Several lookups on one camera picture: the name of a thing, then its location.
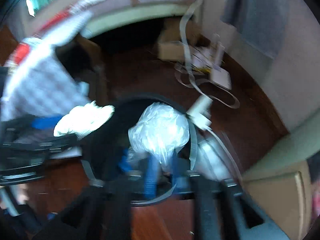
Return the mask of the white wifi router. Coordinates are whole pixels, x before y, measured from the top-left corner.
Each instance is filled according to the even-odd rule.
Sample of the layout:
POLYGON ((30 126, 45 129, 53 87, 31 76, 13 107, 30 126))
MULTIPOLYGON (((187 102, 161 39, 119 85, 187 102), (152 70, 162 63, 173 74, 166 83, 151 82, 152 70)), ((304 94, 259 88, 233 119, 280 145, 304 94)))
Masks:
POLYGON ((232 89, 229 72, 227 72, 220 66, 217 66, 215 64, 213 65, 213 68, 210 72, 210 79, 215 85, 218 85, 226 90, 232 89))

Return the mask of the pink checkered tablecloth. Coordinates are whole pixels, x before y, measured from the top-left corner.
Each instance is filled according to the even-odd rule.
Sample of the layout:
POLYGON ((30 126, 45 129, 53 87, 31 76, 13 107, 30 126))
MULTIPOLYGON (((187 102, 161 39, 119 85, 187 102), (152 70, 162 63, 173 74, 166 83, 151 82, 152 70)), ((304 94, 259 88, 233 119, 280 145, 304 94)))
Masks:
POLYGON ((55 49, 71 42, 91 17, 92 13, 85 11, 61 21, 39 38, 25 39, 31 51, 7 77, 1 97, 2 121, 25 114, 66 115, 74 107, 89 103, 55 49))

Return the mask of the bed with floral cover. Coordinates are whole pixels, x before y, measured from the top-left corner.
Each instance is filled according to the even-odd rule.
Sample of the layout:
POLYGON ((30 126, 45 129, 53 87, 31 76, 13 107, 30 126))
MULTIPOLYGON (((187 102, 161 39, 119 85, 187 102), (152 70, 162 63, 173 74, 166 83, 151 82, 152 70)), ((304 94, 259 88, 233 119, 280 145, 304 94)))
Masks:
POLYGON ((23 39, 9 55, 5 67, 34 69, 47 61, 61 63, 57 47, 71 42, 77 34, 92 38, 137 21, 184 15, 199 0, 78 0, 51 17, 23 39))

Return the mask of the gray curtain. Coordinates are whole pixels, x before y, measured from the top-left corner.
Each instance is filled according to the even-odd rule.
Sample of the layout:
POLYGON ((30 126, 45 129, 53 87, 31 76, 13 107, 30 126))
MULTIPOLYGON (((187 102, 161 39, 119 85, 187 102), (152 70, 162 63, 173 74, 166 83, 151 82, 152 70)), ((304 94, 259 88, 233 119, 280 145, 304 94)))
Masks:
POLYGON ((274 59, 283 42, 289 0, 227 0, 221 21, 250 46, 274 59))

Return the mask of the cardboard box under bed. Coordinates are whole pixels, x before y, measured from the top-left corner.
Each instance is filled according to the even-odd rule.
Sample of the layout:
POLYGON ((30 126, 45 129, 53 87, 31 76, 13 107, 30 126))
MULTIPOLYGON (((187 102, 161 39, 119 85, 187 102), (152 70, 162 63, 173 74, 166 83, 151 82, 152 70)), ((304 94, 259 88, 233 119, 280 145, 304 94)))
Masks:
MULTIPOLYGON (((180 35, 181 18, 166 18, 164 30, 161 32, 157 41, 158 58, 162 61, 184 62, 184 45, 180 35)), ((198 25, 189 20, 185 34, 189 47, 195 46, 200 36, 198 25)))

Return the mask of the white paper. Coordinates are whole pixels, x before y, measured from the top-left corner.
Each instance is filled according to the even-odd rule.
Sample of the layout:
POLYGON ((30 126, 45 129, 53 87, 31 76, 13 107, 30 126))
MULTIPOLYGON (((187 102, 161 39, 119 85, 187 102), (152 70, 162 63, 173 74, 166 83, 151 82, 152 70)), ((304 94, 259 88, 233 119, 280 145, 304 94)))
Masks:
POLYGON ((67 134, 75 134, 78 140, 100 128, 114 114, 115 107, 107 105, 100 107, 95 101, 84 106, 74 107, 68 114, 63 116, 54 127, 54 137, 67 134))

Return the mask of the black round trash bin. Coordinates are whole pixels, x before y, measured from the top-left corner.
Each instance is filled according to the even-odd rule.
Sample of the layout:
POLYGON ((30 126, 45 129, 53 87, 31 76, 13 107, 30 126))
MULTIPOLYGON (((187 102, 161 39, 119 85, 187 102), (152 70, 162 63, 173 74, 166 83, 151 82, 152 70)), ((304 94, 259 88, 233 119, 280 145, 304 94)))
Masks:
MULTIPOLYGON (((181 105, 163 96, 137 94, 115 102, 115 112, 111 118, 81 140, 83 153, 81 163, 85 174, 90 181, 95 181, 97 186, 106 185, 109 194, 113 193, 116 183, 120 181, 119 176, 124 174, 119 164, 122 162, 121 159, 129 146, 127 131, 138 121, 144 109, 155 102, 167 104, 182 114, 186 113, 181 105)), ((189 160, 190 170, 191 162, 189 158, 197 155, 197 131, 192 122, 189 123, 189 131, 189 141, 176 153, 179 154, 180 158, 189 160)), ((163 176, 157 183, 156 197, 146 199, 143 192, 144 178, 145 174, 142 174, 132 185, 132 206, 156 205, 173 195, 182 200, 192 199, 194 196, 189 177, 188 187, 181 193, 174 193, 172 175, 169 175, 163 176)))

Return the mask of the white power strip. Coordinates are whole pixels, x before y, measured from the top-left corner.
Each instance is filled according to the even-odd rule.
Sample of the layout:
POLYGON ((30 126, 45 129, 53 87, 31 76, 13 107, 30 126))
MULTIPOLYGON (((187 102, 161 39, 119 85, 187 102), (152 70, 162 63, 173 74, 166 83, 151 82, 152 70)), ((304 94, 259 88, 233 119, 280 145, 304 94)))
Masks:
POLYGON ((206 95, 201 95, 193 105, 187 110, 187 115, 200 130, 206 131, 211 125, 210 107, 212 99, 206 95))

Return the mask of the clear plastic bag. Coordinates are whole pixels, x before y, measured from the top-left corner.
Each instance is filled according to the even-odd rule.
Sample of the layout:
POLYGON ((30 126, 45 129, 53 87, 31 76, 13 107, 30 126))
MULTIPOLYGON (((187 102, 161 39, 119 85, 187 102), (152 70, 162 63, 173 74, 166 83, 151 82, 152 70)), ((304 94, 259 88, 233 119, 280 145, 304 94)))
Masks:
POLYGON ((172 170, 172 156, 189 141, 189 124, 185 115, 173 107, 155 102, 148 106, 135 126, 128 131, 128 161, 135 165, 151 155, 163 171, 172 170))

